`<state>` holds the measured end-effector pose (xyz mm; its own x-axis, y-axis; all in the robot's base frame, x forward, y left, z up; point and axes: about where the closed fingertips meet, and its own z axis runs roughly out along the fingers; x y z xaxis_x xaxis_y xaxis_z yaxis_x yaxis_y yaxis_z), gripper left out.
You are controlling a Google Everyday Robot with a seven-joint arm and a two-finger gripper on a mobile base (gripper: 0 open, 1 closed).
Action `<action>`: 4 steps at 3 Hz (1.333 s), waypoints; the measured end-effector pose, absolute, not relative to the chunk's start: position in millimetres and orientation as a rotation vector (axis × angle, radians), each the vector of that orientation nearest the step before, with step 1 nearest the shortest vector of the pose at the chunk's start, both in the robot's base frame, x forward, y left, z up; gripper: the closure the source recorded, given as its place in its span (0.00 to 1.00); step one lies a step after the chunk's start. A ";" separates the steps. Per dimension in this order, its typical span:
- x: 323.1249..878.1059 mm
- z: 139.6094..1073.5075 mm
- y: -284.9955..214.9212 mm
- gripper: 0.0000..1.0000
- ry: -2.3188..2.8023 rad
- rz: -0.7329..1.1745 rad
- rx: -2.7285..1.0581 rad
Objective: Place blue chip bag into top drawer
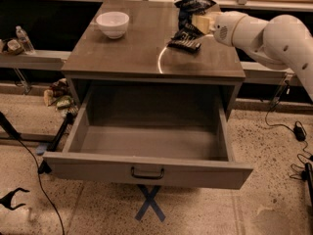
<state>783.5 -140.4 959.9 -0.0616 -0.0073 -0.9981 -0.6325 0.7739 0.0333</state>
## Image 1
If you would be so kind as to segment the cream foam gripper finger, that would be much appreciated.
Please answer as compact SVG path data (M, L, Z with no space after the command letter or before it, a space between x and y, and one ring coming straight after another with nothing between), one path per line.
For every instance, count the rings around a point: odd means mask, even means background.
M193 15L192 24L203 34L212 34L215 31L215 16L212 14Z

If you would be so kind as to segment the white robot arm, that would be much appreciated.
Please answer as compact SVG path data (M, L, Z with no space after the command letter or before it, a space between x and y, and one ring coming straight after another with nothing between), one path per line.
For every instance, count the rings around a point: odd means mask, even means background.
M226 46L243 50L271 70L291 69L313 100L313 37L305 24L291 15L270 21L237 11L192 15L192 24Z

